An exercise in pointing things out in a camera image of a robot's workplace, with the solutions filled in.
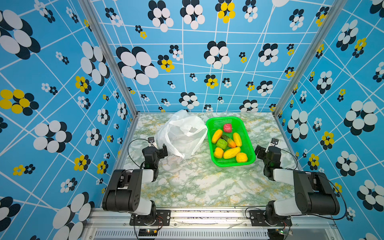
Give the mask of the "green orange papaya fruit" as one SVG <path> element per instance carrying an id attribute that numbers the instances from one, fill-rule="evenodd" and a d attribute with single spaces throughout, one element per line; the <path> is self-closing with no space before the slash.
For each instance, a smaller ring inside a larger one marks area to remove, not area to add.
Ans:
<path id="1" fill-rule="evenodd" d="M 232 149 L 232 148 L 236 148 L 237 147 L 235 142 L 230 137 L 223 135 L 221 138 L 228 142 L 228 147 L 229 148 Z"/>

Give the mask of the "yellow mango fruit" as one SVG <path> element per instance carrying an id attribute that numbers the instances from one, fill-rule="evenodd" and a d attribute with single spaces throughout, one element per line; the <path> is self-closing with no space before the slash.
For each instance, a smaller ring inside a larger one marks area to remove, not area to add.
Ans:
<path id="1" fill-rule="evenodd" d="M 235 158 L 236 155 L 239 154 L 240 152 L 241 152 L 241 148 L 240 147 L 228 149 L 228 150 L 226 150 L 224 152 L 223 158 L 226 159 L 226 160 Z"/>
<path id="2" fill-rule="evenodd" d="M 240 135 L 236 132 L 233 133 L 233 141 L 235 142 L 237 147 L 242 146 L 242 139 L 241 139 Z"/>

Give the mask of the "orange yellow papaya fruit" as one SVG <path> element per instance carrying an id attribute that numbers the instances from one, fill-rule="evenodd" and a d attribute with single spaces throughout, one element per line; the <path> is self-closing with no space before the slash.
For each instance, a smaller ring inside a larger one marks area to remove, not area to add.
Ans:
<path id="1" fill-rule="evenodd" d="M 216 144 L 218 140 L 222 137 L 223 131 L 221 129 L 218 129 L 215 131 L 214 135 L 212 136 L 212 143 Z"/>

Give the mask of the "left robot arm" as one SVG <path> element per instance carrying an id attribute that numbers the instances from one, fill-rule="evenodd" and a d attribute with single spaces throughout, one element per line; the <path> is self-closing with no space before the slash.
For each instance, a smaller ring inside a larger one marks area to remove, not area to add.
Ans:
<path id="1" fill-rule="evenodd" d="M 134 170 L 115 170 L 105 191 L 102 208 L 110 212 L 133 214 L 131 225 L 163 224 L 167 211 L 158 211 L 152 200 L 141 197 L 142 185 L 152 183 L 159 175 L 159 162 L 168 156 L 167 146 L 154 146 L 142 150 L 144 167 Z"/>

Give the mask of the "white plastic bag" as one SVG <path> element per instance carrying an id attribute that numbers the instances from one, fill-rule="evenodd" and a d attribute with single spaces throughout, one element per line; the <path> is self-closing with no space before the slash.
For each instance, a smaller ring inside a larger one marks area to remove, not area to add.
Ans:
<path id="1" fill-rule="evenodd" d="M 155 139 L 165 145 L 169 153 L 190 159 L 202 145 L 208 133 L 205 122 L 198 116 L 180 110 L 158 131 Z"/>

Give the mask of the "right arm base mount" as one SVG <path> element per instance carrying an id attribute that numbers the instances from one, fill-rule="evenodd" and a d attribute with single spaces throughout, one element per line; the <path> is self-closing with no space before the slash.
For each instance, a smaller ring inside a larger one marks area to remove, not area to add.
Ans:
<path id="1" fill-rule="evenodd" d="M 286 216 L 266 214 L 262 210 L 250 210 L 247 217 L 253 227 L 291 227 L 292 221 Z"/>

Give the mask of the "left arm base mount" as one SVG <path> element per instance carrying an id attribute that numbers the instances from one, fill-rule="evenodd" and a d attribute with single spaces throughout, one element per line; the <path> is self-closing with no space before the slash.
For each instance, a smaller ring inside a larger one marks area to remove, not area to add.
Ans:
<path id="1" fill-rule="evenodd" d="M 170 220 L 170 210 L 156 210 L 151 211 L 149 215 L 132 215 L 130 226 L 164 227 L 170 225 Z"/>

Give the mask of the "pink red fruit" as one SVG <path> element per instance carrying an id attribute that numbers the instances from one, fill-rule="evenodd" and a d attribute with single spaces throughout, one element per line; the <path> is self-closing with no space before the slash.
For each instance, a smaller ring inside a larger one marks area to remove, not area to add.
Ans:
<path id="1" fill-rule="evenodd" d="M 231 133 L 233 131 L 232 124 L 224 124 L 223 131 L 225 133 Z"/>

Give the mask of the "green plastic basket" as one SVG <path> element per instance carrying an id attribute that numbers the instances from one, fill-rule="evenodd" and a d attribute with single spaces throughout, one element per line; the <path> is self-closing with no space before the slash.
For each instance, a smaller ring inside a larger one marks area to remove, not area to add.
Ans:
<path id="1" fill-rule="evenodd" d="M 206 122 L 212 161 L 218 167 L 253 164 L 256 155 L 243 121 L 237 117 L 211 118 Z"/>

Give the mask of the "yellow lemon fruit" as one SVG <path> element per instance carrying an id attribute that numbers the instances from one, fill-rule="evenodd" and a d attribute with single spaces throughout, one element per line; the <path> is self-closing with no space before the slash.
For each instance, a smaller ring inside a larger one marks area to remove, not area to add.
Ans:
<path id="1" fill-rule="evenodd" d="M 248 161 L 248 156 L 245 153 L 238 153 L 236 155 L 236 161 L 238 163 L 246 163 Z"/>

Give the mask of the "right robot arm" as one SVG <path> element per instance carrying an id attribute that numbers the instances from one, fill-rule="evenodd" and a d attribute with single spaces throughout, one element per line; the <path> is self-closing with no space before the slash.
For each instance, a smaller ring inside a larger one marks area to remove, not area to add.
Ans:
<path id="1" fill-rule="evenodd" d="M 305 172 L 281 167 L 281 149 L 276 146 L 257 146 L 255 154 L 264 163 L 264 175 L 273 182 L 294 187 L 292 198 L 269 201 L 265 218 L 270 225 L 277 225 L 289 217 L 316 215 L 322 218 L 336 216 L 340 203 L 324 173 Z"/>

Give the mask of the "aluminium front rail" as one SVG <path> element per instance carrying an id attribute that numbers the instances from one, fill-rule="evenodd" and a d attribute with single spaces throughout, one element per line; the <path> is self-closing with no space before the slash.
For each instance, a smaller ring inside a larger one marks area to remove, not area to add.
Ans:
<path id="1" fill-rule="evenodd" d="M 293 217 L 276 226 L 264 222 L 262 207 L 169 208 L 162 223 L 134 224 L 128 213 L 95 209 L 83 240 L 340 240 L 333 220 Z"/>

